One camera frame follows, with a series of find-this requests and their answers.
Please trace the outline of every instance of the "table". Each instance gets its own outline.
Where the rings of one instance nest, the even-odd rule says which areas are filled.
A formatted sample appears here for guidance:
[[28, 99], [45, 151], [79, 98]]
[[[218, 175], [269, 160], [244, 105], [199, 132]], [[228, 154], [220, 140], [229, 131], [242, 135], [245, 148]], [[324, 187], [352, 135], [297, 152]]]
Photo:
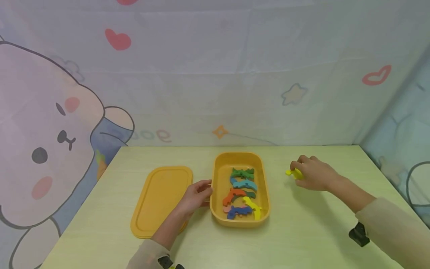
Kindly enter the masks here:
[[123, 147], [41, 268], [125, 268], [141, 244], [130, 220], [147, 175], [160, 166], [185, 165], [194, 181], [210, 179], [216, 156], [231, 151], [260, 155], [270, 217], [259, 228], [234, 229], [217, 224], [210, 210], [198, 211], [173, 246], [176, 262], [188, 269], [401, 268], [373, 243], [360, 248], [349, 239], [357, 220], [343, 203], [300, 189], [285, 175], [300, 154], [315, 155], [417, 217], [359, 146]]

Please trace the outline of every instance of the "yellow toy piece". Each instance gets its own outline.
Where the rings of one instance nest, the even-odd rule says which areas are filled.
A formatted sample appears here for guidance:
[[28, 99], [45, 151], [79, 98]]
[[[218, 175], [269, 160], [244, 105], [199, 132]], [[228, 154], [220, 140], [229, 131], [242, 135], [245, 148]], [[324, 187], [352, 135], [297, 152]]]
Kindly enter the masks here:
[[245, 202], [245, 204], [247, 206], [249, 206], [250, 208], [252, 208], [252, 211], [254, 212], [254, 219], [255, 220], [259, 220], [261, 218], [261, 211], [260, 211], [261, 207], [259, 207], [253, 201], [251, 201], [251, 198], [249, 198], [248, 196], [244, 196], [243, 197], [243, 201]]
[[288, 176], [293, 175], [295, 179], [303, 179], [303, 174], [297, 168], [293, 171], [287, 170], [285, 171], [285, 174], [287, 174]]

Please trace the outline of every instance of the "yellow container lid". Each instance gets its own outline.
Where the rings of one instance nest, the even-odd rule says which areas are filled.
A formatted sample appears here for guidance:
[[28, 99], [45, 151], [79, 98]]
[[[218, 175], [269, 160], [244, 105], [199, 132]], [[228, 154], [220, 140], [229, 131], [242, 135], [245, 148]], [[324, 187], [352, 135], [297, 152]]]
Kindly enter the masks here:
[[146, 178], [133, 213], [132, 233], [137, 238], [150, 238], [192, 183], [193, 172], [186, 166], [164, 166], [153, 170]]

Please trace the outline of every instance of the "orange sparkle print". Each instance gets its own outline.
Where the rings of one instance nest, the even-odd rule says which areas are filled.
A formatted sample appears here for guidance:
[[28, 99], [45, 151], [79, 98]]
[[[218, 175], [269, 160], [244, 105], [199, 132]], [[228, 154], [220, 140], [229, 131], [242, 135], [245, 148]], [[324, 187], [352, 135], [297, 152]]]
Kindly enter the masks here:
[[221, 139], [224, 135], [228, 134], [228, 131], [224, 129], [224, 125], [220, 125], [218, 128], [213, 130], [212, 133], [215, 134], [218, 139]]

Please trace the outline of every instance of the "yellow plastic container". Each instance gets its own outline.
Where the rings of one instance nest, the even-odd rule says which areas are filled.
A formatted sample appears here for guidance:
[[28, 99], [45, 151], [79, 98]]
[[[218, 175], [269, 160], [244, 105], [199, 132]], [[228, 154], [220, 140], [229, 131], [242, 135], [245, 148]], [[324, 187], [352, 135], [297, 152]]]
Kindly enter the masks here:
[[[257, 185], [256, 198], [251, 199], [261, 207], [261, 217], [254, 220], [254, 214], [247, 216], [236, 216], [233, 220], [227, 219], [227, 213], [223, 211], [222, 200], [230, 192], [233, 186], [230, 183], [230, 175], [234, 169], [254, 169], [254, 183]], [[210, 198], [210, 208], [216, 221], [224, 226], [237, 228], [254, 228], [261, 225], [270, 214], [269, 193], [267, 191], [266, 176], [263, 162], [260, 157], [251, 152], [224, 152], [215, 159], [214, 172], [212, 178], [212, 188], [214, 190]], [[231, 205], [242, 207], [244, 205], [241, 197], [237, 198]]]
[[192, 183], [193, 172], [186, 166], [154, 169], [146, 178], [130, 223], [135, 237], [152, 237]]

